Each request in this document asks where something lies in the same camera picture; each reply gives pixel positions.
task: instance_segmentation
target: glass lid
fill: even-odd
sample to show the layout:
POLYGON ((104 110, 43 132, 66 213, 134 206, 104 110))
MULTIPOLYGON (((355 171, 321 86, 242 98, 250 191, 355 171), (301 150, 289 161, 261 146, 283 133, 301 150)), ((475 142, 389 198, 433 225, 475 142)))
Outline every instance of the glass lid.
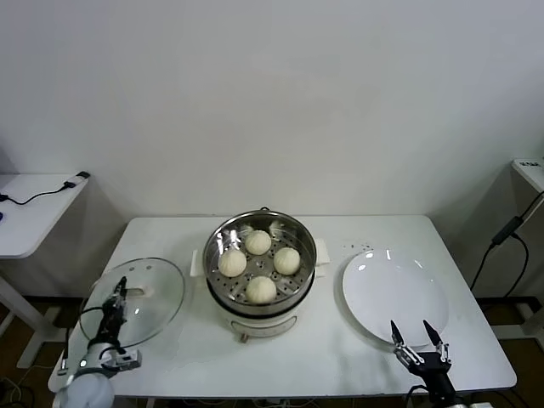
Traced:
MULTIPOLYGON (((92 290, 85 310, 100 308, 116 285, 127 278, 126 323, 121 326, 122 347, 140 344, 156 336, 178 313, 187 287, 179 268, 160 258, 134 259, 106 272, 92 290)), ((80 316, 83 334, 88 340, 96 336, 102 319, 101 310, 80 316)))

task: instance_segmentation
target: table leg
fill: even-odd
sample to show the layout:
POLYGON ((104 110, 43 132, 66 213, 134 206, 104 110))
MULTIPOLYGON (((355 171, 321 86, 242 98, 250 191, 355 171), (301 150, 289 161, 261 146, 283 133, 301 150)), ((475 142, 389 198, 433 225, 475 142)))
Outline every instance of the table leg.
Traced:
POLYGON ((525 323, 522 325, 501 325, 492 326, 493 332, 499 340, 518 340, 523 338, 532 338, 544 351, 544 309, 533 314, 529 305, 526 303, 516 304, 516 307, 525 323))
POLYGON ((9 312, 8 315, 4 318, 4 320, 2 320, 2 324, 0 325, 0 337, 9 327, 9 325, 11 325, 11 322, 14 321, 14 317, 15 317, 15 313, 9 312))
MULTIPOLYGON (((26 345, 25 351, 23 351, 17 362, 18 368, 30 368, 42 344, 63 343, 65 341, 65 329, 59 329, 53 325, 54 319, 60 312, 59 307, 49 308, 45 315, 40 314, 1 276, 0 302, 34 331, 31 341, 26 345)), ((9 322, 6 323, 4 320, 0 325, 0 330, 5 330, 9 322)))

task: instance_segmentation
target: white plate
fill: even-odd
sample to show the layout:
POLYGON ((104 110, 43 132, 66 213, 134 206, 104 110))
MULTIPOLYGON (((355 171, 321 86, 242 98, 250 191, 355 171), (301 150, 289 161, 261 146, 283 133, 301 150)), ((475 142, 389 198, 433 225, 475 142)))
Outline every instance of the white plate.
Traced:
POLYGON ((393 343, 391 320, 405 343, 431 343, 423 320, 441 333, 448 299, 422 262, 389 249, 356 255, 343 273, 343 294, 355 319, 373 335, 393 343))

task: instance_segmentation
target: stainless steel pot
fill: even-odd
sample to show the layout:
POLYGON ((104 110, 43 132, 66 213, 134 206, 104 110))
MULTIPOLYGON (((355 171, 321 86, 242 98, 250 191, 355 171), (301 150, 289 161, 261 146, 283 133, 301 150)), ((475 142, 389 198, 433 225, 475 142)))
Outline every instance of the stainless steel pot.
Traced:
POLYGON ((208 239, 203 257, 213 298, 229 312, 246 318, 283 315, 302 302, 315 278, 316 250, 312 235, 295 218, 266 207, 236 215, 221 224, 208 239), (244 240, 252 230, 264 230, 272 238, 272 247, 264 255, 246 251, 244 240), (230 247, 243 251, 247 259, 246 270, 235 278, 222 275, 218 269, 219 257, 230 247), (274 269, 274 255, 283 247, 300 253, 301 267, 294 275, 280 275, 274 269), (268 276, 274 281, 276 297, 271 303, 254 304, 246 299, 247 284, 256 276, 268 276))

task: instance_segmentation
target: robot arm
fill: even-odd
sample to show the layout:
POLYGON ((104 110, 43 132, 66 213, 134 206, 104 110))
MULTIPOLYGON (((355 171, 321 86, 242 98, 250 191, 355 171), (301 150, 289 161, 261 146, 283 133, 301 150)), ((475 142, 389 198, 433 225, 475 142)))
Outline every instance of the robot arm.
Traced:
MULTIPOLYGON (((127 351, 119 343, 119 331, 125 320, 127 278, 122 277, 113 293, 102 304, 104 314, 96 336, 88 342, 87 353, 76 373, 54 398, 54 408, 110 408, 115 393, 110 379, 120 371, 141 366, 138 350, 127 351)), ((66 375, 67 355, 63 356, 59 375, 66 375)))
POLYGON ((394 354, 410 373, 420 377, 425 382, 429 398, 435 408, 463 406, 462 399, 456 395, 456 390, 448 377, 448 371, 451 368, 449 345, 442 343, 440 335, 426 320, 423 321, 423 324, 431 343, 435 347, 435 351, 416 353, 410 346, 405 344, 399 328, 391 320, 391 337, 395 345, 394 354))

